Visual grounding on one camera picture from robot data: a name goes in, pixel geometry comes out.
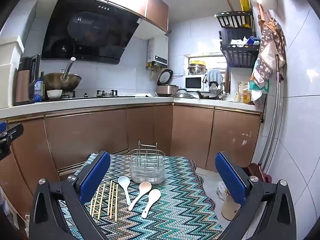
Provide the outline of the bamboo chopstick three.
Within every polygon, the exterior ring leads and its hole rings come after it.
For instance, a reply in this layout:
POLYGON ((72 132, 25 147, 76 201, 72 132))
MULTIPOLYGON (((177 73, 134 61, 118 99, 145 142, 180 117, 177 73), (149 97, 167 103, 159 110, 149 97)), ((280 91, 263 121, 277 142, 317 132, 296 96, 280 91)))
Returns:
POLYGON ((102 204, 103 204, 105 186, 106 186, 106 184, 103 184, 103 189, 101 192, 100 203, 99 203, 99 210, 98 210, 98 220, 100 220, 100 214, 101 214, 101 208, 102 208, 102 204))

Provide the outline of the bamboo chopstick two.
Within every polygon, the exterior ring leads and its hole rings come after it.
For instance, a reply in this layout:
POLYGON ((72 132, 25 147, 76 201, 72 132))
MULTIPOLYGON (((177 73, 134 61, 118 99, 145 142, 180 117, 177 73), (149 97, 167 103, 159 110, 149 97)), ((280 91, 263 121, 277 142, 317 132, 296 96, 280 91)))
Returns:
POLYGON ((100 185, 100 193, 99 193, 97 204, 95 206, 95 212, 93 217, 96 217, 96 218, 98 218, 98 210, 99 210, 99 203, 100 203, 102 189, 103 189, 103 184, 100 185))

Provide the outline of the bamboo chopstick one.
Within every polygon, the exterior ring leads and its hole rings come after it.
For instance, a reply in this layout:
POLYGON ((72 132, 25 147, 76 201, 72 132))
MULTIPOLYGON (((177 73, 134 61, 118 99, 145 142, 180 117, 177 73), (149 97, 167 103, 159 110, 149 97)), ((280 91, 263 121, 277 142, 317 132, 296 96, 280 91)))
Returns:
POLYGON ((97 204, 98 201, 98 197, 99 197, 99 193, 100 193, 100 185, 98 186, 92 200, 91 200, 91 204, 90 204, 90 210, 89 213, 90 215, 93 217, 94 216, 94 212, 95 212, 95 206, 97 204))

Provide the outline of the bamboo chopstick four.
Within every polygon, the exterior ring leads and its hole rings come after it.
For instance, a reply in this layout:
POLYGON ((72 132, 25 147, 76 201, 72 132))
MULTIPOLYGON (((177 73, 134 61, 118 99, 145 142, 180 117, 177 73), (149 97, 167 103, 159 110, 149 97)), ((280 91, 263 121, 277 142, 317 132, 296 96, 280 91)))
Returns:
POLYGON ((108 194, 108 205, 107 205, 107 216, 110 215, 112 185, 113 185, 113 183, 112 183, 112 181, 110 181, 110 188, 109 188, 109 194, 108 194))

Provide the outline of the bamboo chopstick five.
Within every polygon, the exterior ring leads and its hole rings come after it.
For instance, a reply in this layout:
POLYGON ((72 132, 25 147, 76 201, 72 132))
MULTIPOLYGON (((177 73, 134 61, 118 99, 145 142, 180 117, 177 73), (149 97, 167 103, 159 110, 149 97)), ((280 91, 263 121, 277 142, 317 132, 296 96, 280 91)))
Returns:
POLYGON ((112 219, 112 213, 113 213, 113 200, 114 200, 114 193, 115 193, 115 183, 112 182, 112 193, 111 193, 111 205, 110 205, 110 215, 109 218, 112 219))

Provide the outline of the light blue ceramic spoon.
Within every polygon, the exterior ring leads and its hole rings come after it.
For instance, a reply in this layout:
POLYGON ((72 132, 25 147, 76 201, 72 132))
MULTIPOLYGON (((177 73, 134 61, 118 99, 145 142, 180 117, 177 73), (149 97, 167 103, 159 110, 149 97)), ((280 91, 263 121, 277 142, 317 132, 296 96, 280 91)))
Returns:
POLYGON ((131 204, 131 200, 129 197, 128 187, 130 185, 130 179, 126 176, 121 176, 118 178, 118 184, 123 188, 126 198, 126 203, 129 206, 131 204))

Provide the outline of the beige ceramic spoon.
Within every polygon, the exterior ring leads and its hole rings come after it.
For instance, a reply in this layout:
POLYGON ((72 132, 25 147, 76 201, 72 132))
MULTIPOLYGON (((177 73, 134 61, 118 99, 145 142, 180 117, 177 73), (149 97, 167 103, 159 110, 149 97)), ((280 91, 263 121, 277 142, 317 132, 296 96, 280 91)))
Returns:
POLYGON ((149 191, 151 191, 152 185, 145 181, 140 183, 139 185, 139 194, 138 196, 132 201, 132 203, 129 205, 128 210, 132 211, 135 204, 142 198, 145 194, 147 194, 149 191))

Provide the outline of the white ceramic spoon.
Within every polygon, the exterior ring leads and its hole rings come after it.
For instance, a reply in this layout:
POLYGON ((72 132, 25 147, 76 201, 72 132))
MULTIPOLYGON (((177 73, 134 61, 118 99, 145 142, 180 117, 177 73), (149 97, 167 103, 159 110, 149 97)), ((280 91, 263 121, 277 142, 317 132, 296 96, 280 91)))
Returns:
POLYGON ((148 203, 141 214, 142 218, 147 218, 151 207, 153 206, 153 204, 155 204, 155 202, 157 202, 160 199, 160 197, 161 197, 161 192, 159 191, 159 189, 153 189, 149 192, 148 203))

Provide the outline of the blue label bottle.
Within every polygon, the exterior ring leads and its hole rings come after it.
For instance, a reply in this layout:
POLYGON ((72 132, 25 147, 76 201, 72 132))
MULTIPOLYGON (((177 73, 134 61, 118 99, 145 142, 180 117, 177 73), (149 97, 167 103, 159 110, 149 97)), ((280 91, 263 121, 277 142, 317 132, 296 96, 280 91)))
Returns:
POLYGON ((34 101, 41 102, 44 98, 44 82, 38 79, 34 84, 34 101))

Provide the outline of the red dustpan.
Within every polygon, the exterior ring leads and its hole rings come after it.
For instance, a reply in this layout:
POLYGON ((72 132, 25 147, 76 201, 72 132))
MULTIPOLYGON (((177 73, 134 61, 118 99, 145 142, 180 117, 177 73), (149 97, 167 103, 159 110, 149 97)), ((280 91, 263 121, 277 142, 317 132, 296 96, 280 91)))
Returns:
POLYGON ((250 175, 256 176, 260 181, 264 183, 272 183, 271 176, 263 172, 261 163, 251 163, 247 166, 247 170, 250 175))

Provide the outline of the white small bowl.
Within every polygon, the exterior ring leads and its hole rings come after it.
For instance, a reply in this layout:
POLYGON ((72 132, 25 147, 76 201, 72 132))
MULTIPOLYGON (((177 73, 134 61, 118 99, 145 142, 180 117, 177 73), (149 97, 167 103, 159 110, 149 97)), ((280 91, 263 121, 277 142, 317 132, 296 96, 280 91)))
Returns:
POLYGON ((47 96, 49 99, 59 99, 62 96, 62 90, 61 89, 48 90, 47 96))

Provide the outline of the copper electric kettle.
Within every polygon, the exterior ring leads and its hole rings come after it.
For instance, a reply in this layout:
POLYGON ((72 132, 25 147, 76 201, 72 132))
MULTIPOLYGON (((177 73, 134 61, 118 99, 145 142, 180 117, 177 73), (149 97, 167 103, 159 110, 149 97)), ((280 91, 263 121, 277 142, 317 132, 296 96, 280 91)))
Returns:
POLYGON ((40 77, 41 55, 21 58, 16 81, 15 105, 24 105, 34 100, 34 85, 40 77))

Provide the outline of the gas stove top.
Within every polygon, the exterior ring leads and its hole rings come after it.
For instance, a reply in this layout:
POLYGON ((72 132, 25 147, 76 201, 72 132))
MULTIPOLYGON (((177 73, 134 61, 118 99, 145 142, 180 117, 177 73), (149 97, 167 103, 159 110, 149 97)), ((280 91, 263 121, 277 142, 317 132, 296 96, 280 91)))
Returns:
POLYGON ((72 92, 63 92, 62 95, 59 97, 61 100, 68 100, 68 99, 90 99, 90 98, 134 98, 132 95, 119 95, 117 90, 110 90, 110 92, 106 92, 104 90, 97 90, 93 96, 89 96, 88 93, 84 93, 82 96, 77 97, 76 91, 72 92))

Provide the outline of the zigzag knitted table cloth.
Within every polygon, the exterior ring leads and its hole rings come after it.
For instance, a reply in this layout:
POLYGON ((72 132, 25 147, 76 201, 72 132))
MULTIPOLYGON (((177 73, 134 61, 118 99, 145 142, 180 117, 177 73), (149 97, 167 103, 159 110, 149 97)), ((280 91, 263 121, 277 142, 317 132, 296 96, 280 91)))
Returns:
POLYGON ((130 176, 128 157, 112 155, 94 197, 85 204, 107 239, 218 239, 223 228, 215 203, 207 197, 196 164, 165 157, 165 180, 141 195, 138 183, 125 192, 118 184, 130 176))

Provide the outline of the white refrigerator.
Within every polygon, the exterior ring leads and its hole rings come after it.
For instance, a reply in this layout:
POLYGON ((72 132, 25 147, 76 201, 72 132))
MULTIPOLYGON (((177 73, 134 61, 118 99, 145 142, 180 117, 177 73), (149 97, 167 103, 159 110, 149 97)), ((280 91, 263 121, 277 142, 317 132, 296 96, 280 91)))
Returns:
POLYGON ((17 71, 36 7, 36 0, 20 1, 1 29, 1 108, 14 103, 17 71))

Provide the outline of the black range hood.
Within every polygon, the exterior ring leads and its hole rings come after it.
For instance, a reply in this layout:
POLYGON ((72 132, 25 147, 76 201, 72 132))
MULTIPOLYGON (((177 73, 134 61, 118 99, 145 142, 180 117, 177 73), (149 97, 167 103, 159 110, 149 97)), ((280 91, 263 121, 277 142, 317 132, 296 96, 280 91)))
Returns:
POLYGON ((142 19, 98 0, 57 0, 42 58, 118 64, 142 19))

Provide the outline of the glass pot lid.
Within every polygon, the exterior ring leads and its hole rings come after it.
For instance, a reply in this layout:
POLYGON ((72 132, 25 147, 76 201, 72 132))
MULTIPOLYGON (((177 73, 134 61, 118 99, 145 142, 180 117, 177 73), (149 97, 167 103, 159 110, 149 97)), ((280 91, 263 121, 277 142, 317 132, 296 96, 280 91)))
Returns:
POLYGON ((179 88, 178 91, 171 95, 172 98, 185 98, 185 99, 193 99, 194 96, 189 94, 186 89, 179 88))

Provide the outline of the rice cooker open lid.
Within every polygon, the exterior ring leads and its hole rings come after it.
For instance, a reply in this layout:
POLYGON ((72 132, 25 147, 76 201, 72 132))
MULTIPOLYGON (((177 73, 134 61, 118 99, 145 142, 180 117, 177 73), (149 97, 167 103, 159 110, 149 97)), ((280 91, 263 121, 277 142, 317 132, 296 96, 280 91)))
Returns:
POLYGON ((156 87, 156 94, 158 96, 168 97, 178 92, 179 87, 177 85, 171 85, 170 82, 173 77, 173 71, 165 69, 161 72, 156 87))

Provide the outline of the white microwave oven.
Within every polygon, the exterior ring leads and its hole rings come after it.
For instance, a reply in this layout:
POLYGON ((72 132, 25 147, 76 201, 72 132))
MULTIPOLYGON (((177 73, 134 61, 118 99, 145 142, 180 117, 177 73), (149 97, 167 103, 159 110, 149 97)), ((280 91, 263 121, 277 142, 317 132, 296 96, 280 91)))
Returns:
POLYGON ((208 83, 204 83, 206 74, 186 75, 184 77, 184 87, 188 92, 208 92, 208 83))

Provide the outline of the hanging patterned apron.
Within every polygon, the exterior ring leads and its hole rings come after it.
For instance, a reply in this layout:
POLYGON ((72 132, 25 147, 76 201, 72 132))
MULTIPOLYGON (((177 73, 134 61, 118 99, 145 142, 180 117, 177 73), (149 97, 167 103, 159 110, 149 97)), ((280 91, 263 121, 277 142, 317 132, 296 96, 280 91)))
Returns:
POLYGON ((254 90, 262 90, 276 68, 286 64, 286 40, 280 24, 258 4, 260 47, 250 82, 254 90))

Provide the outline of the white water heater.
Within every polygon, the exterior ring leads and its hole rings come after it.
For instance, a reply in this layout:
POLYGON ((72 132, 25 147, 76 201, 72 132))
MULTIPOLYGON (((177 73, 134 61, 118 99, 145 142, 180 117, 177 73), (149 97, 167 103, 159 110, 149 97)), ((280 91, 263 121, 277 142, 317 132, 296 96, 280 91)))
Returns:
POLYGON ((169 38, 158 35, 148 40, 147 63, 166 68, 168 66, 168 44, 169 38))

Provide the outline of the steel pot on microwave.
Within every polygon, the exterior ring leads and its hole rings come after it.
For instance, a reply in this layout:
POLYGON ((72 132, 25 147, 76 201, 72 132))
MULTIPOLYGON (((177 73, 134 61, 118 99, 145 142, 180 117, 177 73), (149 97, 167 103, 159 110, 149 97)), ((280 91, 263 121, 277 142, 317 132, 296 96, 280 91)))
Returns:
POLYGON ((188 72, 190 75, 206 74, 206 63, 204 61, 190 61, 188 72))

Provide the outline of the yellow roll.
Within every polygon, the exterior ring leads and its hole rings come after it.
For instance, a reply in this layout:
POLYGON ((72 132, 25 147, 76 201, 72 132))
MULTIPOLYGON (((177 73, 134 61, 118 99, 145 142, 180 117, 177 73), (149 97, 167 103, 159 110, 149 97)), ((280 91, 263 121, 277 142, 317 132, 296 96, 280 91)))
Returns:
MULTIPOLYGON (((240 7, 242 11, 250 11, 249 0, 239 0, 240 7)), ((250 16, 245 16, 245 24, 244 27, 250 28, 251 27, 251 18, 250 16)))

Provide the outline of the black wall rack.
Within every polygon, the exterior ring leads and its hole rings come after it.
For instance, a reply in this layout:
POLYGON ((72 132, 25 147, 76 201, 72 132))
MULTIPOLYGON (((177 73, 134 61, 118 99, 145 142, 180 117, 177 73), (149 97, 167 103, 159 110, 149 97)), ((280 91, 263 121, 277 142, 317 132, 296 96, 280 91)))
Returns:
POLYGON ((220 24, 220 50, 227 66, 253 68, 259 53, 259 38, 250 11, 223 11, 215 14, 220 24))

